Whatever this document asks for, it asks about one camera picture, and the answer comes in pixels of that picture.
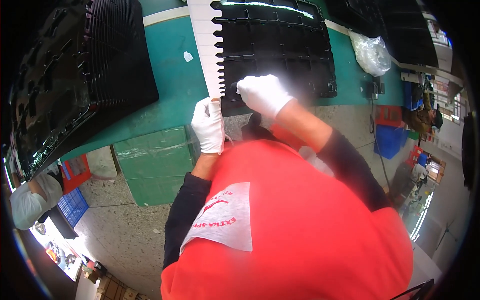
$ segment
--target black sleeve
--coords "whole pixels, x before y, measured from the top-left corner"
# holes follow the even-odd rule
[[[371,212],[392,207],[365,159],[338,130],[333,130],[317,157],[331,168],[335,177],[348,186]]]
[[[192,227],[198,213],[205,205],[212,182],[191,173],[185,175],[165,224],[165,259],[163,269],[178,261],[180,246]]]

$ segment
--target concrete floor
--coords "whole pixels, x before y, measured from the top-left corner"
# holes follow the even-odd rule
[[[357,148],[381,186],[386,179],[380,157],[373,152],[374,137],[369,132],[370,106],[329,106],[311,111],[338,129]],[[249,115],[225,118],[226,133],[241,139],[240,128]],[[263,120],[269,127],[271,120]],[[391,180],[400,162],[407,159],[413,140],[391,160],[384,159]],[[139,208],[122,174],[115,183],[90,180],[80,190],[90,208],[75,227],[91,257],[100,261],[114,276],[152,300],[161,299],[160,284],[164,259],[164,228],[170,205]]]

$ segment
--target worker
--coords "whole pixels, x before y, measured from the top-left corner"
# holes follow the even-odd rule
[[[10,158],[9,165],[16,188],[10,196],[13,223],[20,230],[28,230],[44,213],[55,207],[63,196],[64,186],[60,167],[55,163],[53,166],[58,169],[57,173],[43,172],[21,185],[14,171],[16,167],[13,156]]]
[[[220,102],[198,102],[192,127],[202,153],[165,225],[162,299],[385,300],[404,292],[413,273],[408,233],[362,156],[275,76],[245,77],[237,89],[335,177],[276,141],[225,149]]]
[[[417,183],[420,178],[426,178],[428,176],[428,171],[427,168],[422,166],[421,164],[415,164],[415,166],[412,169],[412,181]]]
[[[429,99],[429,94],[425,94],[425,99]],[[410,126],[415,132],[427,133],[432,126],[440,129],[444,123],[442,113],[439,111],[440,105],[433,110],[430,101],[423,101],[423,109],[410,111],[408,108],[402,108],[402,120]]]

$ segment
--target green workbench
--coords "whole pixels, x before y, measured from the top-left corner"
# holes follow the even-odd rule
[[[186,5],[180,0],[140,2],[144,16]],[[338,23],[330,18],[323,1],[313,2],[320,6],[325,19]],[[328,33],[335,61],[338,96],[318,99],[314,105],[369,104],[365,87],[367,82],[372,81],[372,76],[358,65],[348,36],[330,28]],[[194,139],[183,126],[190,124],[195,104],[208,97],[189,17],[146,27],[145,36],[159,93],[158,102],[116,122],[62,157],[62,161],[68,160],[113,144],[122,172],[140,206],[173,201],[185,172],[193,168],[191,147]],[[185,51],[194,58],[190,62],[183,58]],[[392,69],[384,76],[384,82],[386,95],[379,95],[376,104],[401,106],[403,85],[400,69],[393,63]],[[248,108],[242,108],[230,115],[249,112]]]

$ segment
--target red shirt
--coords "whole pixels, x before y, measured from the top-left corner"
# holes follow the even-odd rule
[[[385,300],[407,289],[413,250],[393,208],[370,212],[343,183],[266,140],[221,155],[207,200],[241,182],[250,183],[252,251],[193,239],[162,273],[164,300]]]

